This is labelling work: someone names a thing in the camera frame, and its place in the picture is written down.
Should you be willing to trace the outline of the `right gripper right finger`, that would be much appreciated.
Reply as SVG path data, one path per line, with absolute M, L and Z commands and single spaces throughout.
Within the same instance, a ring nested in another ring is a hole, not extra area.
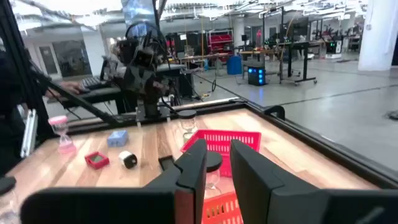
M 396 190 L 319 189 L 237 139 L 230 160 L 244 223 L 397 223 Z

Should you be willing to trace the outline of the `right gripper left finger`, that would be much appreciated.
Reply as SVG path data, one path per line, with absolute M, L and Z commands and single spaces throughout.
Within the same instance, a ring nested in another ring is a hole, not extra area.
M 143 187 L 57 187 L 28 196 L 21 223 L 201 223 L 207 145 L 198 139 Z

